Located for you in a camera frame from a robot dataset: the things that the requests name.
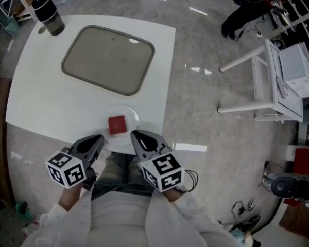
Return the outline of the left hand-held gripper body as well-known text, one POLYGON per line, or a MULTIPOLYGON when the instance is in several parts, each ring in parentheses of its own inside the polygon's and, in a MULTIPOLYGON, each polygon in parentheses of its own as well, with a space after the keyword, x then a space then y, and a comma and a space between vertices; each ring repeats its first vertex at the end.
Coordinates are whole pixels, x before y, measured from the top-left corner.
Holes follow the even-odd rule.
POLYGON ((82 184, 90 190, 95 183, 97 174, 92 164, 98 158, 98 151, 92 149, 86 153, 63 148, 54 152, 46 161, 46 166, 53 181, 66 189, 82 184))

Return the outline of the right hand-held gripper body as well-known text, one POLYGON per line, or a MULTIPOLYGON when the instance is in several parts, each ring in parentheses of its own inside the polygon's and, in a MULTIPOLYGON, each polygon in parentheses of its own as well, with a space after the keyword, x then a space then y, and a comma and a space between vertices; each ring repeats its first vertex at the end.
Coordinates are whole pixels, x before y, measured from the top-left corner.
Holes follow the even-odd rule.
POLYGON ((161 144, 154 151, 146 151, 142 146, 137 146, 136 154, 144 179, 159 192, 183 183, 185 168, 181 166, 171 147, 161 144))

